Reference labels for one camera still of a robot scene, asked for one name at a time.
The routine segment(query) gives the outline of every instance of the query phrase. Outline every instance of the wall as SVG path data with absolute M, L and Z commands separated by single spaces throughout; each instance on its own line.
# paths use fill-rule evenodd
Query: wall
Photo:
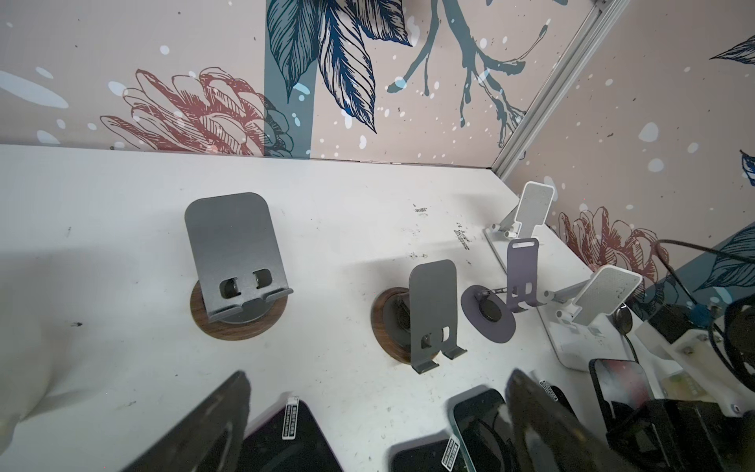
M 658 283 L 656 239 L 755 257 L 753 34 L 750 0 L 633 0 L 508 180 L 556 187 L 547 223 L 583 261 L 645 276 L 643 316 L 691 303 Z M 755 286 L 751 265 L 666 249 L 700 302 Z
M 0 140 L 490 166 L 591 8 L 7 2 Z

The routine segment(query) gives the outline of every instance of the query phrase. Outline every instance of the white metal corner post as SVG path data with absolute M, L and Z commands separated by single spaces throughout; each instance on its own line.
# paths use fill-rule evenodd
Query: white metal corner post
M 522 123 L 514 130 L 493 163 L 492 170 L 501 180 L 506 180 L 511 174 L 629 2 L 630 0 L 597 0 L 555 70 L 535 97 Z

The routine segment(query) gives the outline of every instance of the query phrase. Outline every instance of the branch illustration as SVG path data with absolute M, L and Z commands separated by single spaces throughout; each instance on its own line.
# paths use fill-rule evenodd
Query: branch illustration
M 435 38 L 438 33 L 440 25 L 440 19 L 438 16 L 438 1 L 431 0 L 431 16 L 430 16 L 430 30 L 427 34 L 427 40 L 424 46 L 420 49 L 417 58 L 409 65 L 406 74 L 401 79 L 397 79 L 393 84 L 388 86 L 388 93 L 395 94 L 406 88 L 406 81 L 411 78 L 416 69 L 424 60 L 424 95 L 430 95 L 430 89 L 428 87 L 427 65 L 430 61 L 430 52 L 433 50 L 435 44 Z M 461 65 L 467 70 L 467 77 L 464 81 L 464 88 L 461 91 L 461 102 L 459 103 L 459 117 L 460 126 L 463 128 L 467 122 L 464 118 L 464 105 L 472 101 L 471 85 L 473 79 L 477 81 L 477 84 L 483 89 L 490 101 L 495 105 L 497 120 L 501 122 L 501 131 L 498 137 L 498 146 L 503 147 L 505 131 L 514 131 L 516 126 L 522 121 L 522 117 L 525 114 L 524 110 L 516 108 L 509 103 L 504 93 L 504 89 L 500 82 L 494 78 L 491 74 L 492 71 L 503 72 L 504 74 L 511 76 L 520 74 L 525 67 L 526 62 L 524 58 L 532 52 L 535 46 L 543 39 L 547 25 L 543 25 L 540 30 L 540 34 L 532 46 L 522 55 L 516 59 L 511 60 L 497 60 L 484 52 L 477 45 L 477 41 L 472 37 L 467 21 L 464 19 L 464 14 L 461 11 L 458 0 L 442 0 L 445 17 L 448 19 L 448 27 L 451 32 L 454 33 L 454 37 L 461 49 Z M 477 66 L 475 64 L 476 58 L 479 56 L 482 61 L 482 66 L 485 70 L 482 74 L 477 73 Z

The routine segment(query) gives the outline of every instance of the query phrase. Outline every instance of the barcode sticker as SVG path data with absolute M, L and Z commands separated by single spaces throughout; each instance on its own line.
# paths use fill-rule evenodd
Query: barcode sticker
M 453 434 L 448 438 L 448 444 L 445 445 L 445 452 L 443 452 L 443 460 L 440 462 L 448 472 L 454 469 L 454 463 L 456 462 L 456 456 L 459 453 L 459 439 Z
M 550 384 L 546 382 L 545 380 L 540 381 L 540 386 L 543 387 L 543 390 L 545 390 L 545 393 L 550 395 L 550 398 L 559 401 L 559 397 L 556 396 L 556 394 L 553 392 L 553 389 L 550 388 Z
M 296 439 L 296 420 L 299 416 L 299 397 L 290 396 L 285 404 L 283 417 L 283 440 Z

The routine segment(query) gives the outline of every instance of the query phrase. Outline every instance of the wooden base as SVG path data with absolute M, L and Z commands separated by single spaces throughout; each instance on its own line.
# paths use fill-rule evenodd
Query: wooden base
M 191 292 L 191 316 L 194 318 L 194 323 L 196 323 L 199 329 L 213 338 L 225 341 L 241 341 L 242 339 L 261 335 L 270 329 L 283 314 L 287 300 L 288 297 L 275 300 L 270 311 L 265 313 L 264 316 L 244 325 L 232 325 L 222 321 L 210 323 L 207 319 L 205 300 L 202 298 L 202 288 L 199 286 L 199 282 L 197 282 Z

